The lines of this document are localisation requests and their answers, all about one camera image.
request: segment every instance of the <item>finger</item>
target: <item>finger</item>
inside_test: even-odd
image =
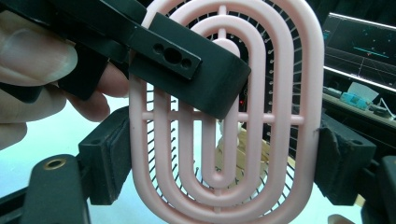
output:
[[[102,121],[110,114],[110,107],[106,97],[99,91],[95,91],[90,99],[82,101],[67,92],[64,93],[73,107],[90,121]]]
[[[49,117],[66,104],[63,92],[48,85],[33,104],[25,104],[0,90],[0,123],[19,123]]]
[[[20,142],[26,133],[26,123],[0,124],[0,150]]]
[[[124,97],[128,94],[129,81],[112,63],[109,63],[102,74],[97,90],[113,97]]]
[[[0,13],[0,82],[41,86],[69,74],[77,65],[73,47],[37,25]]]

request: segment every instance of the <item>screw hole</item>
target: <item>screw hole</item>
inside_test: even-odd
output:
[[[163,54],[163,45],[162,44],[156,44],[153,47],[154,52],[157,54]]]
[[[183,59],[181,61],[181,66],[185,69],[189,69],[191,67],[191,61],[190,59]]]
[[[181,53],[178,52],[176,49],[166,49],[164,52],[164,58],[167,62],[172,64],[177,64],[181,62]]]
[[[66,164],[66,159],[54,159],[44,164],[45,170],[56,170]]]

